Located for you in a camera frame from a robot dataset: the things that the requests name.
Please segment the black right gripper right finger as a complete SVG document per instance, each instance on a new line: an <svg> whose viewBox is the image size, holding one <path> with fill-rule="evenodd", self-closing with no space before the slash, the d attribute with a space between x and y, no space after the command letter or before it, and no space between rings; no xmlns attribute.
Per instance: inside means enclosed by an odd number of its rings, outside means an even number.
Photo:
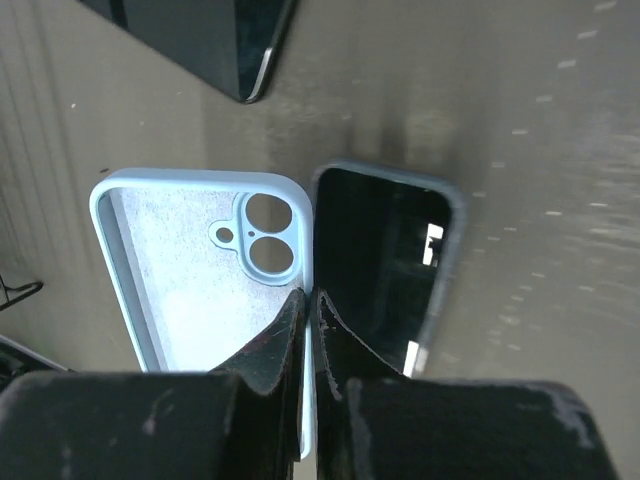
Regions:
<svg viewBox="0 0 640 480"><path fill-rule="evenodd" d="M552 382L410 379L313 295L322 479L613 479L582 399Z"/></svg>

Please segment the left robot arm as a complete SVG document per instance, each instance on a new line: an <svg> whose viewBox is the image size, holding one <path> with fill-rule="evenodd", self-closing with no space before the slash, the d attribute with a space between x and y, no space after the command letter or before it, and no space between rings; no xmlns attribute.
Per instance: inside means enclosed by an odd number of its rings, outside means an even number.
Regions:
<svg viewBox="0 0 640 480"><path fill-rule="evenodd" d="M0 338L0 367L0 392L3 392L18 377L31 372L72 372L72 369L64 367L5 336Z"/></svg>

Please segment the light blue phone case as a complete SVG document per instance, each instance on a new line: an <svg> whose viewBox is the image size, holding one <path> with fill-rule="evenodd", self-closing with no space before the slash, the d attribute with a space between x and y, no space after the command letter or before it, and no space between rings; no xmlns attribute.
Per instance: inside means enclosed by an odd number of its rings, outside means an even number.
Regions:
<svg viewBox="0 0 640 480"><path fill-rule="evenodd" d="M209 371L312 290L312 206L287 177L126 168L89 209L145 372Z"/></svg>

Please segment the black phone dark screen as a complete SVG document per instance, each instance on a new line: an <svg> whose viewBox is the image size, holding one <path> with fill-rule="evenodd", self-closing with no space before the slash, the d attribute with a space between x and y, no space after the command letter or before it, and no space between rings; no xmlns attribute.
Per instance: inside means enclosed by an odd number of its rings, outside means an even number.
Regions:
<svg viewBox="0 0 640 480"><path fill-rule="evenodd" d="M94 0L83 5L241 104L265 93L292 0Z"/></svg>

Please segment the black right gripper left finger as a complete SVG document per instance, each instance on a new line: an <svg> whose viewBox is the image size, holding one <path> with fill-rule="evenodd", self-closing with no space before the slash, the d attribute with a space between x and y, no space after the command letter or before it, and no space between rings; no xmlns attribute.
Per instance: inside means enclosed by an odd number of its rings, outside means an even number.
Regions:
<svg viewBox="0 0 640 480"><path fill-rule="evenodd" d="M306 298L207 373L41 370L1 395L5 479L289 479Z"/></svg>

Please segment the teal phone dark screen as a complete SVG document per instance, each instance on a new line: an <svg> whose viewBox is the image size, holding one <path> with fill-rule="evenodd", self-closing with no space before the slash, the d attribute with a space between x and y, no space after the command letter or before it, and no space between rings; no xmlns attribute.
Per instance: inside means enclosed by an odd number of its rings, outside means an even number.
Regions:
<svg viewBox="0 0 640 480"><path fill-rule="evenodd" d="M314 283L407 377L423 371L466 223L443 179L339 160L314 178Z"/></svg>

